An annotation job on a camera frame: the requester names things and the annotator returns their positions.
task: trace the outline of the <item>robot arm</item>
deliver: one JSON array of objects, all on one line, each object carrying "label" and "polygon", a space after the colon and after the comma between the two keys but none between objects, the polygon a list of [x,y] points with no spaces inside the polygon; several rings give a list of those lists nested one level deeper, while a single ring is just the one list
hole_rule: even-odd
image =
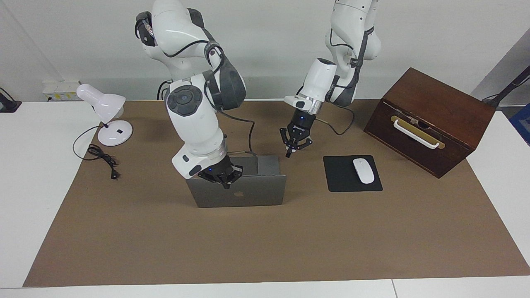
[{"label": "robot arm", "polygon": [[331,30],[325,43],[333,62],[317,59],[307,73],[302,89],[284,101],[296,108],[291,123],[281,128],[286,157],[313,143],[310,130],[322,103],[329,101],[349,106],[355,97],[364,60],[372,60],[381,50],[374,32],[379,0],[336,1],[331,15]]},{"label": "robot arm", "polygon": [[136,33],[148,55],[165,63],[173,79],[182,71],[176,59],[204,57],[212,67],[170,85],[165,103],[184,141],[172,162],[186,179],[198,175],[229,188],[243,169],[230,162],[216,112],[241,105],[246,97],[243,79],[204,28],[200,12],[184,8],[178,0],[156,0],[152,18],[149,12],[138,15]]}]

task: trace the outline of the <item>white handle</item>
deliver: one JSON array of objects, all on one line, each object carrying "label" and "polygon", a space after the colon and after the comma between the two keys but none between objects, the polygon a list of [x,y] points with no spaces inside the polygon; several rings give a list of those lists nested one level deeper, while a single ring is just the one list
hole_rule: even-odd
[{"label": "white handle", "polygon": [[429,143],[428,141],[420,138],[419,136],[415,135],[414,133],[408,131],[406,128],[402,127],[399,125],[399,119],[396,119],[396,121],[394,121],[394,127],[399,130],[400,132],[408,135],[409,137],[417,140],[421,145],[429,148],[429,149],[436,149],[440,146],[440,143],[436,143],[436,145],[432,145],[431,143]]}]

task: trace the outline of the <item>brown wooden box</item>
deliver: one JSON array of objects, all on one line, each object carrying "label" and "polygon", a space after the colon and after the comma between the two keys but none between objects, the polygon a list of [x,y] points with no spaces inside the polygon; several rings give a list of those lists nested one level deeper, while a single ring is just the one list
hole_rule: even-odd
[{"label": "brown wooden box", "polygon": [[494,112],[409,68],[383,96],[365,132],[440,178],[475,151]]}]

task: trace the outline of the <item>laptop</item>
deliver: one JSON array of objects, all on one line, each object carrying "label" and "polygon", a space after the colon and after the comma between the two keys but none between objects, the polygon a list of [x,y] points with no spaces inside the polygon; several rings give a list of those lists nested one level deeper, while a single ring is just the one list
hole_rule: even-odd
[{"label": "laptop", "polygon": [[230,157],[243,176],[229,189],[199,177],[186,180],[199,208],[281,205],[287,176],[280,174],[277,156]]}]

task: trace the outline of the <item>lamp shade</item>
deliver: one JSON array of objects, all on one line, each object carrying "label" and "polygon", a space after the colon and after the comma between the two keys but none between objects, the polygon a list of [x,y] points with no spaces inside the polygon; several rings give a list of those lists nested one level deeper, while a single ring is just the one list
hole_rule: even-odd
[{"label": "lamp shade", "polygon": [[105,124],[120,112],[125,103],[125,97],[116,94],[103,94],[89,84],[79,86],[77,96],[88,102],[100,117],[101,122]]}]

